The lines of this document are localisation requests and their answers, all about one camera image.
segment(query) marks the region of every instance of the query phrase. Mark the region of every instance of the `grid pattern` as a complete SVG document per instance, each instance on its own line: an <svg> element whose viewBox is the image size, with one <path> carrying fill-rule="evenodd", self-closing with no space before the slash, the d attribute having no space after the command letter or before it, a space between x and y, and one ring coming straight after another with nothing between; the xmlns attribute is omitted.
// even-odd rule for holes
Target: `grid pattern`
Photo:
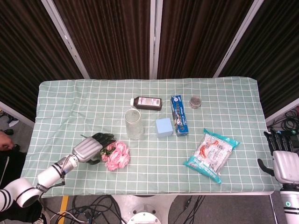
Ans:
<svg viewBox="0 0 299 224"><path fill-rule="evenodd" d="M189 134L157 138L156 119L172 120L170 98L181 95ZM202 105L189 107L192 95ZM144 136L129 140L124 113L130 99L157 97L161 111L140 110ZM183 165L203 138L203 128L241 144L221 170L222 184ZM166 80L63 80L40 85L36 123L22 173L33 185L37 175L97 132L113 133L130 148L125 168L110 172L104 163L80 163L66 175L66 185L45 196L88 194L164 194L273 191L279 183L260 170L257 158L272 166L263 131L265 119L256 80L246 77Z"/></svg>

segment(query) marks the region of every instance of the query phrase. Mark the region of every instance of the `bottle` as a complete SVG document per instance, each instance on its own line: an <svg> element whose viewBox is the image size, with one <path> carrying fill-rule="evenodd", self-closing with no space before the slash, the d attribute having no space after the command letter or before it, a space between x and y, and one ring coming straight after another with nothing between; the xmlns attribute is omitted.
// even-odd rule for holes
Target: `bottle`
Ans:
<svg viewBox="0 0 299 224"><path fill-rule="evenodd" d="M160 111L162 109L162 99L150 97L131 98L131 106L137 109Z"/></svg>

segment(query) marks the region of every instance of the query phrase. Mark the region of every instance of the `snack bag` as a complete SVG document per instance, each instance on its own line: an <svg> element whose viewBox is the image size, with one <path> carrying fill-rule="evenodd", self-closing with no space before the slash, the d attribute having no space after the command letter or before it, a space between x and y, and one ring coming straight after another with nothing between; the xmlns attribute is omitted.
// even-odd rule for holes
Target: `snack bag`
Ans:
<svg viewBox="0 0 299 224"><path fill-rule="evenodd" d="M197 151L188 161L184 162L184 165L210 177L216 183L221 183L217 174L234 148L240 143L220 134L209 132L205 128L204 134Z"/></svg>

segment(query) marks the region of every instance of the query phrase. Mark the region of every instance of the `white robot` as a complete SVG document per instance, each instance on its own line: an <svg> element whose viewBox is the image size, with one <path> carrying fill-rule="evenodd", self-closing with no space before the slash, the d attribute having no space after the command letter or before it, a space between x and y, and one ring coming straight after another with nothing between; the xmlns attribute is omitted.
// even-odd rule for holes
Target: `white robot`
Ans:
<svg viewBox="0 0 299 224"><path fill-rule="evenodd" d="M261 169L274 176L282 185L280 190L284 203L284 210L288 224L299 223L299 156L293 152L291 141L275 131L271 134L265 132L271 155L273 156L273 168L264 166L258 159ZM64 185L64 176L74 169L79 162L91 162L102 148L105 148L115 140L112 134L97 133L88 137L74 147L72 154L62 158L51 167L37 176L38 184L33 187L25 178L17 179L0 190L0 212L8 209L13 200L20 207L33 204L43 193L51 187ZM59 179L62 183L53 185Z"/></svg>

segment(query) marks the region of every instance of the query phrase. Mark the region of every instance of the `curtain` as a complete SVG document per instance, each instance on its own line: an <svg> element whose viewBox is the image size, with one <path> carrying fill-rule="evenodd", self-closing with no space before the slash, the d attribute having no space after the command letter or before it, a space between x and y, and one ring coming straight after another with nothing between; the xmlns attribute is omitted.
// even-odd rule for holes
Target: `curtain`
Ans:
<svg viewBox="0 0 299 224"><path fill-rule="evenodd" d="M41 1L0 1L0 101L34 121L38 86L83 78Z"/></svg>
<svg viewBox="0 0 299 224"><path fill-rule="evenodd" d="M252 0L164 0L157 77L213 77Z"/></svg>
<svg viewBox="0 0 299 224"><path fill-rule="evenodd" d="M90 78L149 78L150 0L54 0Z"/></svg>
<svg viewBox="0 0 299 224"><path fill-rule="evenodd" d="M266 117L299 98L299 1L264 1L220 76L257 80Z"/></svg>

